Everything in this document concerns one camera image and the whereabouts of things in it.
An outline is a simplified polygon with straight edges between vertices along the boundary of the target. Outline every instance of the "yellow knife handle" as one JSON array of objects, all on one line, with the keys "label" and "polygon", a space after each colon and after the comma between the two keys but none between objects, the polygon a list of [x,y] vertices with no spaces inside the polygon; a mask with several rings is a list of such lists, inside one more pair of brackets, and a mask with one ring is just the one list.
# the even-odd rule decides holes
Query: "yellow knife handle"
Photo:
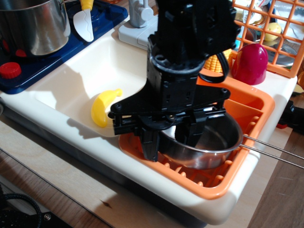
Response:
[{"label": "yellow knife handle", "polygon": [[92,10],[93,2],[94,2],[94,0],[80,0],[81,9],[82,10],[86,10],[86,9]]}]

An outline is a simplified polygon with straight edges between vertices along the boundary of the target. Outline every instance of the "orange drying rack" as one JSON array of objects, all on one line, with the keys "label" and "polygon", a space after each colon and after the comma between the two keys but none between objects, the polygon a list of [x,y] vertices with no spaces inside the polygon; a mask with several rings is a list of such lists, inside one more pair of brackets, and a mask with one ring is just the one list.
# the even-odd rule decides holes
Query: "orange drying rack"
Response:
[{"label": "orange drying rack", "polygon": [[[265,9],[265,7],[263,7],[263,10],[260,11],[259,9],[254,8],[256,2],[257,2],[256,0],[251,0],[250,5],[243,6],[243,5],[236,4],[236,0],[232,0],[233,7],[235,7],[236,9],[245,10],[248,12],[247,20],[245,22],[238,21],[238,20],[235,21],[235,23],[238,24],[239,26],[244,26],[243,34],[241,35],[240,38],[239,37],[237,38],[237,40],[240,41],[239,50],[246,44],[259,43],[266,50],[269,50],[274,54],[273,61],[268,63],[268,66],[267,66],[268,71],[285,76],[285,77],[289,77],[289,78],[295,77],[298,73],[298,70],[301,66],[301,63],[302,63],[302,60],[304,57],[304,42],[303,42],[303,39],[298,39],[296,36],[294,36],[294,37],[288,36],[287,31],[289,29],[292,29],[291,28],[292,25],[297,25],[304,32],[304,22],[294,19],[294,14],[295,14],[296,8],[304,11],[304,3],[300,2],[299,0],[272,0],[269,8]],[[285,3],[291,8],[291,11],[290,11],[288,17],[282,17],[275,13],[275,5],[276,5],[276,3],[279,3],[279,2]],[[249,24],[250,16],[253,13],[260,14],[261,17],[265,19],[263,26],[257,26],[257,24]],[[266,29],[268,27],[268,24],[270,23],[271,19],[281,20],[281,21],[286,22],[285,28],[284,29],[282,28],[282,33],[275,33],[273,31],[269,31]],[[254,42],[252,40],[246,39],[246,34],[248,32],[250,32],[250,31],[248,31],[248,29],[253,29],[255,32],[260,32],[261,33],[260,40]],[[275,35],[278,37],[275,40],[275,41],[277,41],[276,48],[269,47],[269,46],[266,46],[263,44],[266,33]],[[297,50],[297,54],[293,55],[293,54],[290,54],[290,53],[284,51],[284,49],[282,49],[282,46],[284,43],[291,43]],[[236,55],[237,55],[237,52],[233,51],[234,59],[236,58]],[[277,64],[277,60],[280,55],[294,58],[294,64],[291,66],[290,69],[282,67]]]},{"label": "orange drying rack", "polygon": [[[244,134],[257,138],[265,122],[272,113],[275,103],[271,96],[250,85],[228,77],[223,83],[209,84],[198,79],[199,85],[224,87],[231,91],[230,99],[225,101],[227,112],[238,122]],[[245,140],[245,145],[253,146],[254,142]],[[195,170],[177,165],[159,153],[157,162],[144,158],[141,143],[132,133],[120,136],[119,144],[126,154],[147,165],[156,172],[183,186],[201,198],[212,200],[223,196],[248,150],[237,148],[225,163],[215,169]]]}]

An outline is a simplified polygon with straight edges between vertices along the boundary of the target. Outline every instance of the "steel cooking pot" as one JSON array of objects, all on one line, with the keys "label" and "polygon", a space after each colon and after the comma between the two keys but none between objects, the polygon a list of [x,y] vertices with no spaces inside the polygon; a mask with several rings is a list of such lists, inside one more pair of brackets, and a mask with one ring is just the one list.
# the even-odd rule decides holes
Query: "steel cooking pot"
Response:
[{"label": "steel cooking pot", "polygon": [[1,0],[0,43],[18,57],[39,57],[61,49],[71,32],[62,0]]},{"label": "steel cooking pot", "polygon": [[218,167],[243,142],[240,126],[228,113],[207,119],[195,147],[177,141],[175,129],[176,126],[160,132],[159,152],[187,168],[204,170]]}]

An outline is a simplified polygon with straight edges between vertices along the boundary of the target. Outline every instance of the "blue stove top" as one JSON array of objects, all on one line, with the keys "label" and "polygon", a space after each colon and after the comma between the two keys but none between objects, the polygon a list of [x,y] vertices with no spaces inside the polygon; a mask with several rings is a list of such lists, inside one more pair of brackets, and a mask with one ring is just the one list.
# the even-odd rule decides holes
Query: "blue stove top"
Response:
[{"label": "blue stove top", "polygon": [[0,77],[0,90],[7,94],[22,92],[89,46],[128,16],[127,10],[123,7],[95,0],[91,11],[94,40],[88,43],[77,34],[73,25],[73,16],[81,10],[80,3],[78,1],[66,3],[66,10],[71,26],[71,35],[67,44],[59,51],[44,57],[21,58],[7,56],[0,50],[0,66],[8,62],[17,62],[22,71],[19,76],[13,79]]}]

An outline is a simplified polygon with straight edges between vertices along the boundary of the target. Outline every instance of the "white knife blade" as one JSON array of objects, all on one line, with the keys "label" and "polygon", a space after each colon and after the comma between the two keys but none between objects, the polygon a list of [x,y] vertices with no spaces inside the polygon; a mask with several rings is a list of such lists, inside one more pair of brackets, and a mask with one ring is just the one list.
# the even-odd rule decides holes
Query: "white knife blade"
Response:
[{"label": "white knife blade", "polygon": [[94,40],[90,9],[76,13],[73,17],[73,23],[77,33],[82,39],[87,42]]}]

